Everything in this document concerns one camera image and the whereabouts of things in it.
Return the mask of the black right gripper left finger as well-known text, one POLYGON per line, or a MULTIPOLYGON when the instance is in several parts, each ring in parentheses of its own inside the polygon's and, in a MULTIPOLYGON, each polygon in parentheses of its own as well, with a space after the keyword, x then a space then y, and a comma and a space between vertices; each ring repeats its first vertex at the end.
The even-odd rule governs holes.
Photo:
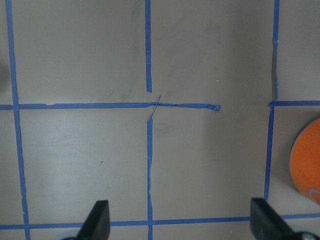
POLYGON ((111 232, 108 200, 98 200, 78 232, 77 240, 108 240, 111 232))

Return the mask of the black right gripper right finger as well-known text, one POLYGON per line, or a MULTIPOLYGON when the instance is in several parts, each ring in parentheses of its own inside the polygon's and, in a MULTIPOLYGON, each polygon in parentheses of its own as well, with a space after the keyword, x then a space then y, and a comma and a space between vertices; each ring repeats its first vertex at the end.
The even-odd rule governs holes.
POLYGON ((263 199, 250 200, 250 231, 256 240, 291 240, 295 232, 263 199))

